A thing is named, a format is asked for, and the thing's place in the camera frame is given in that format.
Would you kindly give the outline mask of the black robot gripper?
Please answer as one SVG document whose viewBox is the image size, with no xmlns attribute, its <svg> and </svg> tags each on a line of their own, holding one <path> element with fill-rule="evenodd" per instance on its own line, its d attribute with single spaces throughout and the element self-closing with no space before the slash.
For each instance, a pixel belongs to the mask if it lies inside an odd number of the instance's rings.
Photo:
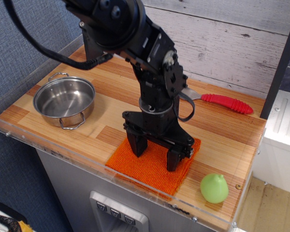
<svg viewBox="0 0 290 232">
<path fill-rule="evenodd" d="M 160 114 L 149 114 L 145 111 L 125 111 L 124 129 L 127 133 L 132 152 L 140 157 L 147 149 L 150 140 L 168 148 L 167 170 L 176 171 L 183 158 L 190 158 L 193 153 L 194 139 L 178 123 L 173 108 Z"/>
</svg>

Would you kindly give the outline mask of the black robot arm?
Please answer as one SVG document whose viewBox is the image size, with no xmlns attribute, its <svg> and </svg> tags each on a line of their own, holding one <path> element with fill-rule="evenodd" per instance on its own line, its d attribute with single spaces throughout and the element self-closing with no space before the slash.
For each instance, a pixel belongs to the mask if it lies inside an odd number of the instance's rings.
<svg viewBox="0 0 290 232">
<path fill-rule="evenodd" d="M 66 8 L 83 23 L 97 49 L 132 65 L 140 85 L 140 111 L 125 111 L 124 128 L 133 153 L 141 156 L 152 141 L 168 149 L 167 170 L 190 158 L 194 139 L 179 122 L 179 100 L 187 76 L 174 42 L 146 15 L 140 0 L 68 0 Z"/>
</svg>

